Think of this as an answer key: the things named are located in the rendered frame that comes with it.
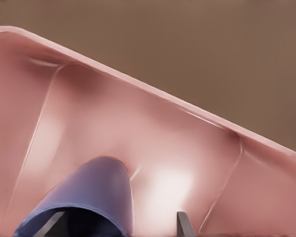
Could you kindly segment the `blue cup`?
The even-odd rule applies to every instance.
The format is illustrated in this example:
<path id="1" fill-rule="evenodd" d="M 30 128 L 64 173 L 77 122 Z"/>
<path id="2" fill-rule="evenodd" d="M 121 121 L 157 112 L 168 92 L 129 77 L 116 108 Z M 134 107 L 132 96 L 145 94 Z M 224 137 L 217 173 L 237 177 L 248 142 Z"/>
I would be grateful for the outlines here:
<path id="1" fill-rule="evenodd" d="M 134 237 L 134 205 L 128 172 L 113 157 L 97 157 L 53 188 L 17 227 L 14 237 L 34 237 L 57 213 L 62 230 L 48 237 Z"/>

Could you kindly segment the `pink plastic box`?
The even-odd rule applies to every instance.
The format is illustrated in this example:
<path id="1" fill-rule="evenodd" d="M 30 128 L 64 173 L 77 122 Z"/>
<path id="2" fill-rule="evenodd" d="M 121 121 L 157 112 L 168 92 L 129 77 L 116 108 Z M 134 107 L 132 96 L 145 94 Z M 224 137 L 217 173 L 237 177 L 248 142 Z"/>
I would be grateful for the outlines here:
<path id="1" fill-rule="evenodd" d="M 126 165 L 139 235 L 296 236 L 296 152 L 52 41 L 0 26 L 0 235 L 79 165 Z"/>

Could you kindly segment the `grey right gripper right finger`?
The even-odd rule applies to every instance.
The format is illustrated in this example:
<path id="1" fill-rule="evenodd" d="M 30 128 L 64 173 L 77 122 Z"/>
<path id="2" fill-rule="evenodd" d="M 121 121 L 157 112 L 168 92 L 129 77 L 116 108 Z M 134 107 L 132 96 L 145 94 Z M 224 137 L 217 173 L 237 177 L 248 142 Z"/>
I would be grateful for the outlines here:
<path id="1" fill-rule="evenodd" d="M 195 237 L 189 217 L 183 211 L 177 212 L 177 237 Z"/>

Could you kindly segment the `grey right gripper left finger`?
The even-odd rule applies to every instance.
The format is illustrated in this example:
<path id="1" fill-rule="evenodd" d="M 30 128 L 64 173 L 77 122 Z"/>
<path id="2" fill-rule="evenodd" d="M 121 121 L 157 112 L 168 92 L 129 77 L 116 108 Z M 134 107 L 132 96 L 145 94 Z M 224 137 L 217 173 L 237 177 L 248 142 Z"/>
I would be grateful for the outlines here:
<path id="1" fill-rule="evenodd" d="M 37 237 L 65 237 L 65 213 L 56 212 L 37 232 Z"/>

